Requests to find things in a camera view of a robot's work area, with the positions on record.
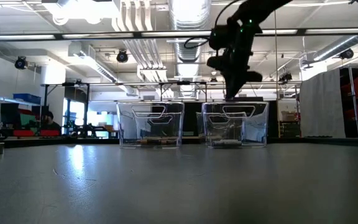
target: ceiling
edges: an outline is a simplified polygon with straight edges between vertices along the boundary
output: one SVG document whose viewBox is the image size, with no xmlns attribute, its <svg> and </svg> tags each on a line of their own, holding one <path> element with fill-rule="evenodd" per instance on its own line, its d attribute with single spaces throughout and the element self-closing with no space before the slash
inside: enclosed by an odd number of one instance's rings
<svg viewBox="0 0 358 224">
<path fill-rule="evenodd" d="M 321 3 L 323 1 L 293 1 L 292 4 Z M 219 5 L 219 1 L 213 0 L 209 17 L 209 26 L 212 27 L 216 16 L 224 6 Z M 152 1 L 152 25 L 155 30 L 170 30 L 169 12 L 160 10 L 167 5 L 166 0 Z M 29 11 L 25 6 L 15 6 L 16 9 L 0 7 L 0 34 L 7 33 L 51 33 L 51 32 L 114 32 L 110 19 L 103 19 L 99 24 L 89 24 L 83 19 L 70 20 L 64 26 L 56 26 L 52 22 L 52 15 L 49 12 L 38 12 L 37 14 Z M 43 6 L 33 6 L 36 10 L 45 10 Z M 225 23 L 237 6 L 231 6 L 220 17 L 219 23 Z M 358 27 L 358 3 L 353 5 L 338 4 L 321 7 L 282 7 L 277 10 L 277 14 L 270 17 L 261 24 L 263 29 L 274 28 L 323 28 L 323 27 Z M 321 50 L 340 36 L 319 36 L 319 37 L 258 37 L 255 39 L 252 50 L 255 55 L 250 58 L 249 65 L 251 70 L 260 72 L 265 79 L 269 76 L 274 77 L 278 67 L 281 67 L 289 60 L 296 58 L 302 52 L 315 52 Z M 173 78 L 176 71 L 176 57 L 173 44 L 167 43 L 167 39 L 157 39 L 159 54 L 163 64 L 167 68 L 167 77 Z M 137 63 L 129 54 L 127 63 L 118 63 L 116 54 L 119 49 L 124 49 L 125 45 L 121 40 L 98 40 L 83 42 L 84 45 L 90 44 L 97 52 L 97 59 L 107 69 L 117 74 L 121 82 L 139 82 L 136 75 Z M 68 57 L 69 41 L 50 41 L 50 42 L 9 42 L 5 47 L 12 49 L 45 49 L 53 55 L 60 57 L 71 68 L 68 71 L 69 77 L 90 78 L 101 80 L 100 75 L 86 65 L 77 65 L 73 57 Z M 358 57 L 358 45 L 352 48 L 355 57 Z M 212 49 L 208 45 L 202 47 L 200 62 L 206 62 L 211 56 Z M 330 59 L 329 64 L 338 63 L 338 59 Z M 289 69 L 293 78 L 297 79 L 299 67 Z M 200 65 L 200 79 L 208 80 L 214 70 L 206 65 Z M 116 87 L 94 87 L 92 91 L 121 91 Z"/>
</svg>

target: shelf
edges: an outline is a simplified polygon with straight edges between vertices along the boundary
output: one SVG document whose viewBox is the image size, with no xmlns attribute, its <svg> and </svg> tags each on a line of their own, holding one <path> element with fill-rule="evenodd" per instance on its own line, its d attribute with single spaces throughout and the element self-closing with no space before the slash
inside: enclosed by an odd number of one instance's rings
<svg viewBox="0 0 358 224">
<path fill-rule="evenodd" d="M 26 102 L 26 101 L 22 101 L 22 100 L 15 100 L 15 99 L 10 99 L 10 98 L 1 97 L 1 96 L 0 96 L 0 101 L 8 102 L 8 103 L 18 103 L 20 105 L 27 105 L 27 106 L 41 106 L 40 104 L 37 104 L 37 103 L 30 103 L 30 102 Z"/>
</svg>

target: gray table surface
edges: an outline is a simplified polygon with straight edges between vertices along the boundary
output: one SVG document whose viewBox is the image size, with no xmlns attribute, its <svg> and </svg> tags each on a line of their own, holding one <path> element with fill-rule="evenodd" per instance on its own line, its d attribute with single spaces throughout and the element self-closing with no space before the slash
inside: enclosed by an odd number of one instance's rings
<svg viewBox="0 0 358 224">
<path fill-rule="evenodd" d="M 358 223 L 358 147 L 6 149 L 0 223 Z"/>
</svg>

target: person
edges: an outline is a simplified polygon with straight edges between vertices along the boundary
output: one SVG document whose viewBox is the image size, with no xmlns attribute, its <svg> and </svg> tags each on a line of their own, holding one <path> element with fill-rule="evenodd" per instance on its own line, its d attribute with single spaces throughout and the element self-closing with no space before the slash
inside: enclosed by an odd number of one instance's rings
<svg viewBox="0 0 358 224">
<path fill-rule="evenodd" d="M 53 113 L 50 111 L 44 116 L 44 125 L 42 125 L 41 129 L 59 131 L 59 135 L 62 135 L 62 127 L 53 121 Z"/>
</svg>

